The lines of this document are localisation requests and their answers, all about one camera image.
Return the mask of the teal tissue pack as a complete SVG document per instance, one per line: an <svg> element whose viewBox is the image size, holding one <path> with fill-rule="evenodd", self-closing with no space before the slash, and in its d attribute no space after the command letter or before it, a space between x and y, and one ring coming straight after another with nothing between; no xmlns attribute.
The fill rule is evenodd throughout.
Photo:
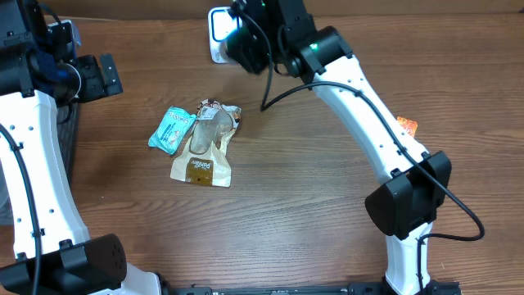
<svg viewBox="0 0 524 295"><path fill-rule="evenodd" d="M182 108L170 107L156 131L149 138L148 146L174 155L196 118L196 115L189 114Z"/></svg>

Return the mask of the beige brown snack pouch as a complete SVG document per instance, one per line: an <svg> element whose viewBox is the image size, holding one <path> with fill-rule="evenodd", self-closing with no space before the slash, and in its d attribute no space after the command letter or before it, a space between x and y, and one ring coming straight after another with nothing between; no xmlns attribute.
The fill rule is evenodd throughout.
<svg viewBox="0 0 524 295"><path fill-rule="evenodd" d="M242 109L212 99L201 102L196 124L180 156L174 159L170 178L190 184L228 188L232 168L228 144L242 118Z"/></svg>

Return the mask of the orange snack packet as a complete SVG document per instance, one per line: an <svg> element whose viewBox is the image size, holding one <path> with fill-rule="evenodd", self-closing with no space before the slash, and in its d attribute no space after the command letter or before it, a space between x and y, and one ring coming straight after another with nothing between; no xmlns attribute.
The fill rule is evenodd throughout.
<svg viewBox="0 0 524 295"><path fill-rule="evenodd" d="M418 129L418 122L415 120L410 120L407 118L404 118L402 116L397 117L397 122L400 124L400 126L411 136L415 137L415 134Z"/></svg>

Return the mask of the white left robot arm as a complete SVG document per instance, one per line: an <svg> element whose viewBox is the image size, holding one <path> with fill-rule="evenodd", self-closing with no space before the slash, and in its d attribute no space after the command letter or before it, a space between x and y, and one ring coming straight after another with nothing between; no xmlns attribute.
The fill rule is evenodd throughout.
<svg viewBox="0 0 524 295"><path fill-rule="evenodd" d="M72 198L57 111L123 88L113 57L78 56L74 24L48 24L50 12L36 1L1 3L1 166L16 257L1 284L15 294L166 294L158 274L127 262L117 236L90 236Z"/></svg>

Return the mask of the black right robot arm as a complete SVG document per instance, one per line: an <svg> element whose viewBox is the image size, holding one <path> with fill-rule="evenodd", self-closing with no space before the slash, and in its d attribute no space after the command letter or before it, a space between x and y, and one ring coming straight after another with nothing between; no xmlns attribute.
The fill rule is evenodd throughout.
<svg viewBox="0 0 524 295"><path fill-rule="evenodd" d="M338 116L364 151L379 184L366 210L386 237L382 281L352 283L351 294L457 294L456 283L431 279L427 245L445 199L451 164L430 153L389 112L359 60L333 27L318 29L301 1L235 1L229 12L242 26L223 42L225 54L258 74L284 65Z"/></svg>

